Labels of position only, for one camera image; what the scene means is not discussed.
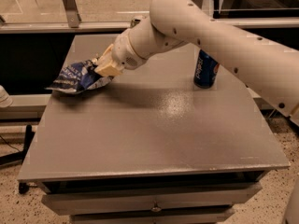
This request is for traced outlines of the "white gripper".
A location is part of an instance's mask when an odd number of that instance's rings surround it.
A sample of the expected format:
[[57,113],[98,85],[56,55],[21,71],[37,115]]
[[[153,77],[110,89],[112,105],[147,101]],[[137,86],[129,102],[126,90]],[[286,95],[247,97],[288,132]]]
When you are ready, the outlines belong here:
[[92,59],[96,65],[94,71],[102,77],[116,77],[122,70],[135,70],[147,60],[141,58],[133,49],[129,39],[129,32],[124,31],[118,35],[100,57]]

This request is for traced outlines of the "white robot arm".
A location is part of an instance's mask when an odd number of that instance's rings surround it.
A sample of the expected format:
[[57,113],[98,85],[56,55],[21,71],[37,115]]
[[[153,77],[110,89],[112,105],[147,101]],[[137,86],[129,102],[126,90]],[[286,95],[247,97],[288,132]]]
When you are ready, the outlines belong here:
[[293,123],[299,124],[299,51],[210,18],[192,0],[152,0],[149,16],[118,35],[95,72],[115,77],[187,43],[205,51]]

